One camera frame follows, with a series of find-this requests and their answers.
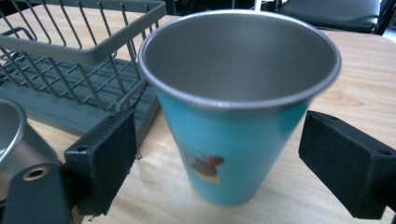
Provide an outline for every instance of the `cup rim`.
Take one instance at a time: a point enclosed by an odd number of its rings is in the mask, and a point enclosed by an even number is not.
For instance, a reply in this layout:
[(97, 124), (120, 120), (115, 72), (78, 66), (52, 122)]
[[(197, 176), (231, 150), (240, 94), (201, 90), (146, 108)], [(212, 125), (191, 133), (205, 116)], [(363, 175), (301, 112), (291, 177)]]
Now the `cup rim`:
[[(334, 65), (332, 70), (329, 74), (323, 78), (320, 82), (312, 87), (294, 93), (292, 95), (277, 97), (275, 99), (266, 99), (260, 101), (249, 101), (249, 102), (242, 102), (242, 101), (218, 101), (213, 100), (197, 95), (190, 94), (186, 91), (180, 91), (172, 86), (160, 81), (154, 74), (150, 72), (150, 70), (146, 67), (146, 57), (145, 52), (150, 43), (150, 41), (155, 38), (159, 32), (163, 29), (166, 29), (169, 26), (173, 26), (180, 21), (190, 20), (193, 18), (204, 17), (207, 15), (221, 15), (221, 14), (244, 14), (244, 15), (255, 15), (255, 16), (262, 16), (262, 17), (271, 17), (276, 18), (278, 20), (290, 21), (296, 25), (304, 27), (307, 32), (311, 32), (324, 40), (326, 45), (329, 47), (330, 52), (334, 56)], [(211, 108), (211, 109), (225, 109), (225, 110), (264, 110), (264, 109), (274, 109), (279, 108), (287, 105), (294, 105), (300, 103), (302, 101), (309, 101), (311, 100), (317, 93), (323, 91), (327, 87), (329, 87), (337, 78), (340, 70), (341, 70), (341, 54), (337, 46), (323, 34), (318, 28), (303, 22), (296, 20), (294, 18), (275, 14), (272, 12), (263, 12), (263, 11), (253, 11), (253, 10), (245, 10), (245, 9), (223, 9), (223, 10), (215, 10), (215, 11), (206, 11), (206, 12), (199, 12), (195, 14), (190, 14), (188, 16), (177, 18), (173, 21), (169, 21), (163, 26), (160, 26), (157, 30), (152, 32), (142, 43), (140, 50), (138, 52), (138, 67), (141, 71), (143, 77), (148, 80), (148, 83), (153, 85), (155, 88), (158, 88), (160, 91), (171, 95), (178, 100), (185, 102), (190, 105), (195, 105), (199, 107)]]

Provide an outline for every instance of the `teal cup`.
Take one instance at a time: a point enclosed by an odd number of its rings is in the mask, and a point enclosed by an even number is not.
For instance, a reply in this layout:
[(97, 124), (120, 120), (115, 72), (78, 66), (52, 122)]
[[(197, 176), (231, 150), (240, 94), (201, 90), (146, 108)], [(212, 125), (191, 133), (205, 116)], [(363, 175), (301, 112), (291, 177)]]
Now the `teal cup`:
[(139, 69), (155, 87), (192, 187), (212, 203), (254, 196), (341, 57), (316, 28), (248, 10), (192, 14), (142, 44)]

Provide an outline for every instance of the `gray rack frame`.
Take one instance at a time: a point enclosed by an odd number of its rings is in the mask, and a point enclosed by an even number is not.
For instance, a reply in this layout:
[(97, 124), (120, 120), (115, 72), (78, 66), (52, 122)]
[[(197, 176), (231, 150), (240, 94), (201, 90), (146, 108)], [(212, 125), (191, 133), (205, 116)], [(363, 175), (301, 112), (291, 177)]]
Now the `gray rack frame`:
[[(44, 7), (54, 29), (63, 40), (53, 44), (37, 40), (35, 30), (25, 20), (14, 25), (9, 16), (3, 19), (9, 30), (0, 35), (0, 97), (20, 104), (29, 118), (48, 123), (70, 133), (82, 135), (103, 118), (134, 108), (136, 141), (140, 146), (159, 106), (155, 91), (137, 69), (134, 38), (146, 38), (147, 32), (158, 28), (158, 20), (166, 15), (163, 1), (137, 0), (30, 0), (27, 11), (35, 14), (35, 7)], [(59, 18), (52, 18), (47, 6), (57, 6), (75, 38), (78, 34), (67, 17), (67, 9), (79, 8), (93, 47), (69, 47), (62, 36), (64, 27), (57, 27)], [(96, 9), (104, 22), (108, 37), (97, 42), (90, 22), (84, 15), (86, 8)], [(106, 11), (119, 11), (125, 26), (111, 34)], [(25, 11), (14, 14), (22, 19)], [(142, 13), (128, 22), (126, 12)], [(127, 48), (131, 60), (117, 58), (117, 51)]]

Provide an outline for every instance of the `metal cup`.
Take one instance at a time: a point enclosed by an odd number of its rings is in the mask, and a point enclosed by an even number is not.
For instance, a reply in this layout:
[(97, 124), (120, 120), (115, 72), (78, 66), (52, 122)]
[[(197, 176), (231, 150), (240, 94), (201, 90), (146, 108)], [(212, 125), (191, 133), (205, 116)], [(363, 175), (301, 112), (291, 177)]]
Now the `metal cup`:
[(0, 202), (7, 198), (15, 174), (47, 162), (59, 165), (55, 152), (27, 123), (23, 109), (0, 98)]
[(341, 66), (337, 47), (316, 28), (247, 10), (171, 21), (145, 40), (138, 60), (193, 188), (220, 204), (255, 194)]

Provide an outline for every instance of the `metal wire basket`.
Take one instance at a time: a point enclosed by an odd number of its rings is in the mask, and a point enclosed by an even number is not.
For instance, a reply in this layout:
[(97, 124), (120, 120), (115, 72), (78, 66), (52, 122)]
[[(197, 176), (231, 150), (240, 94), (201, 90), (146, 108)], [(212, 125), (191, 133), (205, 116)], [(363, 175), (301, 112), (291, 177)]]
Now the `metal wire basket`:
[(158, 28), (164, 2), (10, 2), (16, 13), (0, 8), (0, 97), (78, 134), (134, 107), (140, 145), (158, 102), (137, 70), (136, 46)]

